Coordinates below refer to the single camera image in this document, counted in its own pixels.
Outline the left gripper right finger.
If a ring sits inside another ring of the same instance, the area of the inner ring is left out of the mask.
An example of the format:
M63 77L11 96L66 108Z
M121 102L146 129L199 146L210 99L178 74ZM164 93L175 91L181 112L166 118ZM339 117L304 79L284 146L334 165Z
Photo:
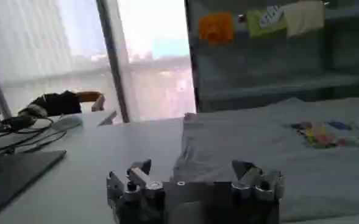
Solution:
M254 197L261 201L281 200L285 191L285 177L279 170L264 172L253 163L232 161L236 181L231 188L239 192L242 199Z

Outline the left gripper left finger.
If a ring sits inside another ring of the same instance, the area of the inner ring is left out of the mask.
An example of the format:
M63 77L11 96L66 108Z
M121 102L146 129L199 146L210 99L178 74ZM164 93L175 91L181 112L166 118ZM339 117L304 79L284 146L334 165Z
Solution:
M134 162L126 170L125 181L114 170L110 171L106 177L108 205L139 206L144 201L156 207L164 206L166 194L163 183L150 177L151 166L150 159Z

